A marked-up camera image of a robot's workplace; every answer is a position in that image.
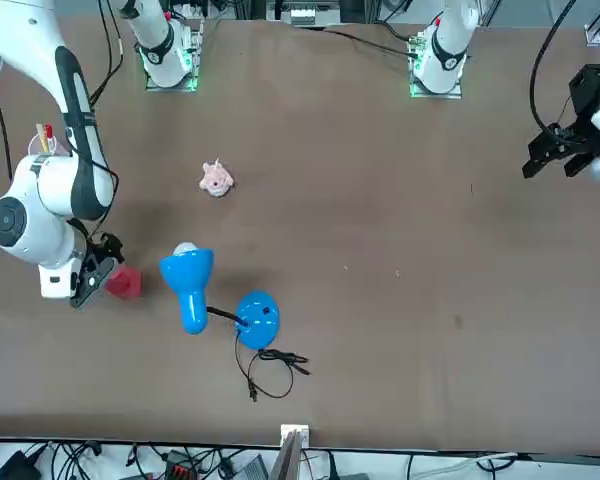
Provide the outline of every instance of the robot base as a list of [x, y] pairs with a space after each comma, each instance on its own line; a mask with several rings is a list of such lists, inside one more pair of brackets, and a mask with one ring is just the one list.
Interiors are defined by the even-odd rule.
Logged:
[[146, 75], [145, 90], [147, 92], [195, 92], [198, 90], [198, 79], [200, 77], [200, 55], [202, 53], [202, 38], [204, 32], [204, 19], [200, 20], [197, 29], [186, 26], [183, 32], [187, 32], [187, 36], [183, 41], [185, 49], [182, 54], [182, 62], [191, 68], [191, 72], [186, 74], [180, 82], [171, 87], [160, 87]]
[[414, 69], [419, 65], [420, 59], [424, 55], [426, 48], [426, 39], [418, 34], [418, 36], [411, 37], [407, 42], [407, 51], [409, 53], [416, 53], [418, 58], [409, 58], [408, 69], [409, 69], [409, 96], [411, 98], [424, 98], [424, 97], [436, 97], [436, 98], [462, 98], [462, 88], [460, 85], [460, 78], [456, 82], [456, 85], [447, 93], [433, 93], [420, 83], [416, 78]]

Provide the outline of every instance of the lamp base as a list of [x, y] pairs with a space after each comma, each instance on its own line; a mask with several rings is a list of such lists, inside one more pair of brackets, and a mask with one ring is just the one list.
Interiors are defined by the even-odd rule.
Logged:
[[246, 295], [236, 314], [249, 326], [236, 325], [238, 339], [252, 350], [268, 347], [276, 338], [280, 328], [280, 311], [271, 295], [264, 292], [251, 292]]

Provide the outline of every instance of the lamp head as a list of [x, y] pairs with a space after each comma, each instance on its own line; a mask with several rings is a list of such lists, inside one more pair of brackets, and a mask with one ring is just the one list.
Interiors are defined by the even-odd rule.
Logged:
[[213, 251], [198, 249], [191, 243], [178, 245], [173, 255], [160, 262], [162, 278], [178, 296], [182, 324], [187, 333], [196, 335], [207, 326], [204, 289], [212, 268]]

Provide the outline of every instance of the floor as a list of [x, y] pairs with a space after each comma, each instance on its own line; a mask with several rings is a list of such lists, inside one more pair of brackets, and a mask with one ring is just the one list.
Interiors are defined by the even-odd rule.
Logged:
[[[22, 450], [26, 452], [27, 449], [32, 447], [31, 443], [6, 443], [0, 444], [0, 466], [2, 466], [9, 457], [16, 451]], [[37, 447], [31, 448], [29, 454], [35, 451]], [[51, 479], [51, 459], [53, 451], [56, 446], [52, 445], [48, 447], [39, 458], [37, 467], [42, 473], [42, 480]], [[180, 447], [173, 447], [178, 451], [183, 449]], [[125, 478], [142, 478], [136, 477], [139, 474], [137, 466], [131, 465], [126, 467], [128, 455], [130, 452], [129, 445], [105, 445], [103, 452], [99, 457], [94, 457], [93, 454], [85, 454], [81, 460], [81, 466], [85, 472], [93, 480], [107, 479], [125, 479]], [[169, 452], [171, 447], [160, 446], [157, 447], [159, 452]], [[193, 456], [205, 449], [201, 448], [189, 448], [189, 453]], [[235, 452], [230, 448], [223, 449], [224, 456], [228, 456]], [[311, 463], [311, 471], [307, 468], [306, 461], [301, 462], [299, 478], [303, 480], [309, 479], [320, 479], [329, 475], [329, 461], [328, 456], [325, 452], [318, 450], [307, 450], [307, 458]], [[256, 455], [260, 454], [262, 460], [268, 472], [271, 472], [273, 464], [276, 459], [276, 450], [247, 450], [239, 453], [235, 456], [234, 468], [235, 471], [240, 471], [247, 463], [249, 463]], [[366, 474], [370, 479], [406, 479], [405, 467], [409, 461], [409, 455], [399, 453], [353, 453], [353, 452], [336, 452], [334, 459], [338, 474], [343, 478], [346, 475], [354, 474]], [[56, 457], [55, 472], [58, 478], [59, 470], [62, 468], [63, 463], [67, 456], [60, 450]], [[142, 471], [147, 474], [156, 473], [159, 475], [164, 471], [164, 463], [153, 451], [148, 447], [141, 447], [138, 450], [138, 459]], [[419, 473], [429, 472], [438, 468], [449, 467], [455, 465], [462, 460], [457, 458], [449, 457], [427, 457], [427, 456], [415, 456], [412, 462], [410, 478], [415, 480], [416, 478], [423, 478], [418, 476]], [[203, 467], [209, 468], [207, 461], [204, 462]], [[440, 475], [438, 478], [445, 480], [486, 480], [489, 478], [488, 473], [483, 472], [475, 466], [470, 464], [456, 473]], [[208, 477], [210, 480], [215, 480], [218, 477], [217, 474], [212, 474]], [[357, 480], [363, 480], [367, 477], [355, 477]], [[580, 478], [587, 478], [589, 480], [600, 480], [600, 466], [591, 465], [569, 465], [561, 463], [539, 463], [531, 461], [517, 461], [510, 468], [502, 470], [497, 473], [496, 478], [502, 480], [552, 480], [552, 479], [564, 479], [564, 480], [575, 480]]]

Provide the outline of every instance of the lamp cord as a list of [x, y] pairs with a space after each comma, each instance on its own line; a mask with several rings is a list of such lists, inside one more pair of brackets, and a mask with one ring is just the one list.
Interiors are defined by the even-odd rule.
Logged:
[[219, 308], [208, 306], [207, 312], [217, 315], [219, 317], [224, 317], [224, 318], [228, 318], [229, 320], [233, 320], [238, 325], [241, 325], [245, 328], [249, 327], [249, 324], [247, 322], [245, 322], [244, 320], [242, 320], [239, 316], [237, 316], [231, 312], [227, 312], [226, 310], [220, 310]]
[[[307, 357], [303, 357], [301, 355], [296, 355], [295, 353], [292, 352], [281, 352], [280, 350], [276, 350], [275, 348], [262, 348], [260, 350], [258, 350], [255, 355], [253, 357], [251, 357], [251, 361], [249, 362], [249, 366], [247, 367], [247, 370], [245, 371], [244, 367], [242, 366], [242, 363], [240, 362], [240, 356], [238, 355], [238, 339], [240, 338], [240, 334], [236, 335], [236, 343], [234, 345], [234, 352], [236, 354], [236, 363], [238, 364], [238, 368], [240, 369], [240, 372], [242, 372], [242, 375], [244, 376], [244, 378], [247, 379], [247, 385], [249, 386], [249, 397], [251, 397], [251, 400], [253, 400], [254, 402], [258, 401], [258, 392], [262, 393], [263, 395], [266, 395], [269, 398], [284, 398], [287, 395], [289, 395], [291, 393], [291, 390], [293, 389], [293, 371], [295, 370], [296, 372], [302, 374], [302, 375], [311, 375], [311, 372], [309, 372], [308, 370], [306, 370], [305, 368], [301, 367], [300, 364], [305, 364], [309, 362], [309, 359]], [[270, 361], [270, 360], [279, 360], [282, 363], [284, 363], [284, 365], [287, 367], [287, 369], [289, 370], [289, 388], [287, 388], [287, 390], [280, 394], [280, 395], [275, 395], [273, 393], [267, 392], [265, 389], [263, 389], [260, 385], [258, 385], [254, 380], [253, 377], [251, 376], [251, 368], [253, 367], [253, 364], [255, 363], [256, 359], [258, 360], [263, 360], [263, 361]]]

